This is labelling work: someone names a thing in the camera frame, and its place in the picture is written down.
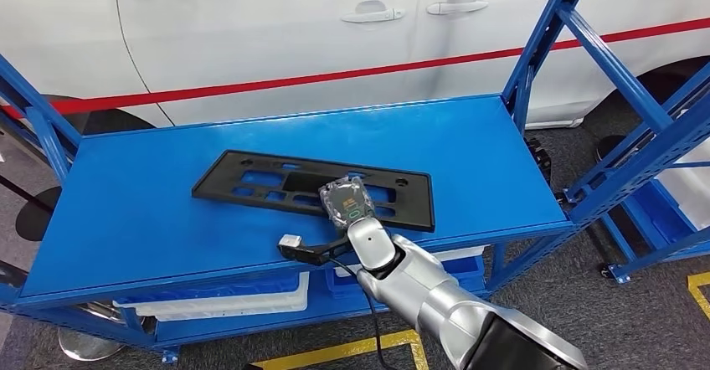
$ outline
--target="shelf leg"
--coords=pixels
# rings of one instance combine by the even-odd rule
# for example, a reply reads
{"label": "shelf leg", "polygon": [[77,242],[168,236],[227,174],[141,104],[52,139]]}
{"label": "shelf leg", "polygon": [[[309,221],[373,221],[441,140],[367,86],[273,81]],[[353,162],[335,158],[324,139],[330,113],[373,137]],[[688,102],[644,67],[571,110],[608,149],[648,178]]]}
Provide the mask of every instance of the shelf leg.
{"label": "shelf leg", "polygon": [[162,351],[162,362],[166,364],[175,364],[178,362],[178,354],[180,347],[169,347]]}

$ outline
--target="car door handle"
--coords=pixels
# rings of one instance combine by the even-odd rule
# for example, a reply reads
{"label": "car door handle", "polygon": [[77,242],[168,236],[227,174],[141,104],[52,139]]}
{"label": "car door handle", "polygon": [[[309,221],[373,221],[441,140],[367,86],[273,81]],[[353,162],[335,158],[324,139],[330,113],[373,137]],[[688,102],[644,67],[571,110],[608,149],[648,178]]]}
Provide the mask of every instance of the car door handle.
{"label": "car door handle", "polygon": [[376,23],[380,21],[399,20],[404,17],[404,10],[401,8],[388,8],[381,12],[373,13],[350,13],[340,19],[346,23]]}
{"label": "car door handle", "polygon": [[487,0],[476,0],[466,3],[434,3],[426,8],[426,12],[435,15],[446,15],[453,13],[469,13],[481,10],[488,6]]}

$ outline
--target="black cable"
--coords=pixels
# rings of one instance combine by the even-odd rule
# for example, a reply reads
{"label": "black cable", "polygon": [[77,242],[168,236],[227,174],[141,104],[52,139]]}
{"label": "black cable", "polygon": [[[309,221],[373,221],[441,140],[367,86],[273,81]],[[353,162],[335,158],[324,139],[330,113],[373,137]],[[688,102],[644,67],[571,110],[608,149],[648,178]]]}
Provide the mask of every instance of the black cable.
{"label": "black cable", "polygon": [[[348,272],[348,274],[352,275],[355,280],[358,279],[358,276],[355,275],[355,272],[350,270],[347,265],[341,263],[338,260],[333,259],[332,257],[328,257],[328,261],[331,261],[335,263],[336,265],[340,266],[343,268],[345,271]],[[397,370],[397,368],[389,366],[385,361],[384,361],[384,356],[382,355],[382,342],[380,341],[380,333],[379,333],[379,324],[377,322],[377,312],[375,311],[375,306],[373,305],[373,300],[370,298],[370,295],[363,289],[363,294],[365,294],[365,298],[368,300],[368,304],[370,305],[370,311],[373,313],[373,323],[375,325],[375,342],[377,343],[378,347],[378,359],[379,363],[384,367],[386,370]]]}

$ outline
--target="robotic arm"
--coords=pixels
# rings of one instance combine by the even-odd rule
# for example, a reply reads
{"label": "robotic arm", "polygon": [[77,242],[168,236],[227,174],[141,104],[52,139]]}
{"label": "robotic arm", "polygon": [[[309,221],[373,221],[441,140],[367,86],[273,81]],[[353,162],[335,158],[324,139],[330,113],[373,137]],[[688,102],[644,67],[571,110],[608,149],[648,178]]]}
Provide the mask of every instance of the robotic arm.
{"label": "robotic arm", "polygon": [[[366,293],[417,332],[437,338],[457,370],[588,368],[582,352],[564,339],[520,311],[495,306],[460,288],[433,255],[404,236],[390,237],[374,217],[359,178],[328,183],[321,188],[321,199],[358,255],[358,282]],[[294,242],[285,237],[282,253],[284,245]]]}

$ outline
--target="shelf rack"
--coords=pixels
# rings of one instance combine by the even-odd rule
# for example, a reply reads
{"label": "shelf rack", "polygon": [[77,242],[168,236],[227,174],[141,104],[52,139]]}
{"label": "shelf rack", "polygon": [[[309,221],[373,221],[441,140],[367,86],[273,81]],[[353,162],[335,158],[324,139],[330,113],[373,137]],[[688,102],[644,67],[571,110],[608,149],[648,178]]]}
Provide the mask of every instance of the shelf rack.
{"label": "shelf rack", "polygon": [[[548,1],[501,94],[99,136],[82,137],[0,59],[0,96],[34,133],[8,116],[0,121],[42,147],[63,187],[29,274],[3,266],[17,276],[3,278],[0,309],[163,352],[168,362],[184,343],[367,312],[364,299],[332,299],[322,271],[327,265],[285,261],[278,253],[283,234],[299,234],[308,244],[332,239],[324,218],[190,197],[192,185],[226,149],[427,172],[435,231],[393,231],[431,252],[494,244],[491,277],[476,292],[488,297],[710,133],[706,89],[691,81],[679,90],[672,100],[697,103],[692,115],[671,117],[574,10],[577,1]],[[572,186],[568,195],[575,205],[568,213],[522,137],[534,77],[564,25],[656,135],[619,165],[602,161]],[[507,244],[521,239],[536,241],[506,264]],[[345,260],[352,263],[352,257]],[[145,332],[130,309],[122,310],[123,325],[76,308],[304,270],[311,271],[308,307],[296,313],[158,323]]]}

